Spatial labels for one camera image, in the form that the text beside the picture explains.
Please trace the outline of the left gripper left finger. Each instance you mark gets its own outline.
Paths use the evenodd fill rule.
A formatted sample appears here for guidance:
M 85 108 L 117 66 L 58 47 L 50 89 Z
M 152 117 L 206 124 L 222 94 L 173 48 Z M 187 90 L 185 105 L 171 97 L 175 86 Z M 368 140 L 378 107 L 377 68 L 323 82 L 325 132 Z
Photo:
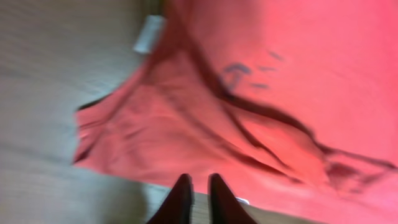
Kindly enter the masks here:
M 190 224 L 193 204 L 191 177 L 182 174 L 147 224 Z

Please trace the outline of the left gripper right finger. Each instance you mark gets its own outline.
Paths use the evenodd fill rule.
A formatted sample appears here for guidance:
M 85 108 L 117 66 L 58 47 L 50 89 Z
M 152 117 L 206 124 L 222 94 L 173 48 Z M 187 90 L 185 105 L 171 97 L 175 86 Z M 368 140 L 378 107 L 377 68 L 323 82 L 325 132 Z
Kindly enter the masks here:
M 208 202 L 212 224 L 257 224 L 219 174 L 211 174 L 209 181 Z

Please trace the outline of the red t-shirt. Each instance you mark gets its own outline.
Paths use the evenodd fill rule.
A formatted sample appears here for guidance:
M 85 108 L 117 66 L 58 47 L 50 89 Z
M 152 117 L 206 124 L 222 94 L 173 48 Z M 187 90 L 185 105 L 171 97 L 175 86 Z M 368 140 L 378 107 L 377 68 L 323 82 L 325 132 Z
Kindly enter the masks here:
M 160 40 L 77 112 L 76 166 L 253 206 L 397 222 L 397 2 L 168 1 Z

